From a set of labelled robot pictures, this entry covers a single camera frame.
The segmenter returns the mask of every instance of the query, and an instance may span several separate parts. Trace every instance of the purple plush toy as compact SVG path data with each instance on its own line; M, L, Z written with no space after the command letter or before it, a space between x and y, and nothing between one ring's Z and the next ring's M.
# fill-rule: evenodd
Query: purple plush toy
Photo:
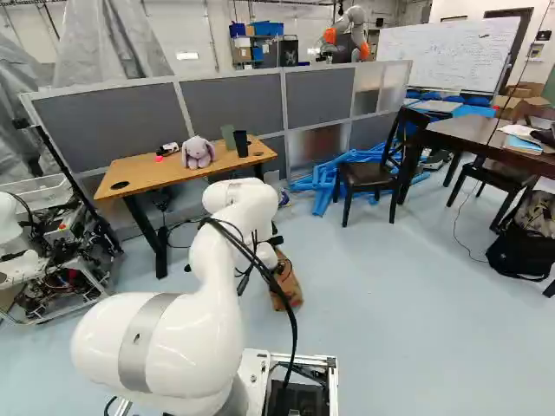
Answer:
M216 149L207 139L194 136L183 142L181 161L184 167L189 169L207 167L214 160L216 160Z

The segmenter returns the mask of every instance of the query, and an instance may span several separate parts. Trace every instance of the red object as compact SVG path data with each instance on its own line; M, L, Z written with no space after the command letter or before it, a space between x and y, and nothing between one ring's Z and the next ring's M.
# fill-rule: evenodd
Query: red object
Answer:
M370 47L366 42L363 42L361 45L360 59L361 61L366 61L369 56L370 56Z
M327 43L331 43L332 45L335 45L337 40L337 29L336 28L326 29L325 32L323 32L323 39Z

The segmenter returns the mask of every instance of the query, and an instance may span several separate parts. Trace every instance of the gray partition panel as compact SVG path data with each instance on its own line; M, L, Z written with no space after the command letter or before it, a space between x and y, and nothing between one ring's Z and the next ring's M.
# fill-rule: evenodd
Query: gray partition panel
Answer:
M221 139L231 124L252 134L284 130L279 74L236 76L180 83L196 134Z
M266 162L262 165L262 173L270 171L279 171L279 178L287 178L287 162L285 158L285 137L276 136L262 140L271 150L277 153L277 158ZM250 178L254 176L252 167L244 167L241 169L234 169L231 172L220 173L218 175L211 175L208 179L211 184L219 180L235 179L235 178Z
M368 150L388 138L397 113L377 115L368 119L354 120L350 131L349 147Z
M350 116L354 68L290 72L285 76L289 128Z
M74 172L189 137L172 83L62 95L33 105Z
M379 96L379 89L370 89L368 91L359 91L355 93L353 115L375 113Z

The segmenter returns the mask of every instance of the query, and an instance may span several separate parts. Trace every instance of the wooden chair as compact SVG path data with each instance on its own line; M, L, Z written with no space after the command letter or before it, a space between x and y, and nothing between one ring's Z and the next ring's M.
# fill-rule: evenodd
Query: wooden chair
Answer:
M555 109L550 107L534 106L522 100L515 106L513 112L511 113L511 121L513 124L524 119L527 126L531 127L532 123L530 121L530 117L555 120ZM453 204L467 176L482 181L480 189L476 194L476 198L481 195L482 191L486 187L486 184L495 186L496 188L507 192L505 201L501 204L497 215L489 227L490 230L494 232L499 232L500 222L519 192L525 189L525 195L523 196L525 197L527 193L532 192L534 186L539 180L539 176L528 175L526 172L518 171L508 166L503 166L499 162L492 162L490 160L477 158L473 163L467 163L462 167L462 172L460 173L457 183L449 196L447 206L451 206Z
M388 189L393 190L389 207L389 222L391 224L394 223L400 183L397 178L397 172L392 171L394 169L399 171L401 167L401 162L395 160L394 156L399 153L401 160L403 160L407 136L420 134L426 129L429 122L430 118L424 113L402 107L389 132L380 163L346 162L339 164L333 190L333 202L337 202L339 199L342 181L347 190L343 206L343 227L347 226L350 204L355 193L374 192L375 199L379 200L380 192Z

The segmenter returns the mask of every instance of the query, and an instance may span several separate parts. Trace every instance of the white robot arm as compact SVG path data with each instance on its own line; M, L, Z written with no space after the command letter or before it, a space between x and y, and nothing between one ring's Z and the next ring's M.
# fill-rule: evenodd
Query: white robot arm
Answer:
M215 183L202 202L237 237L254 231L258 241L271 237L278 195L262 181ZM72 339L77 369L121 397L173 415L216 414L230 395L243 353L237 256L216 229L203 226L189 252L199 290L122 293L99 302ZM257 256L270 269L278 263L268 243L258 245Z

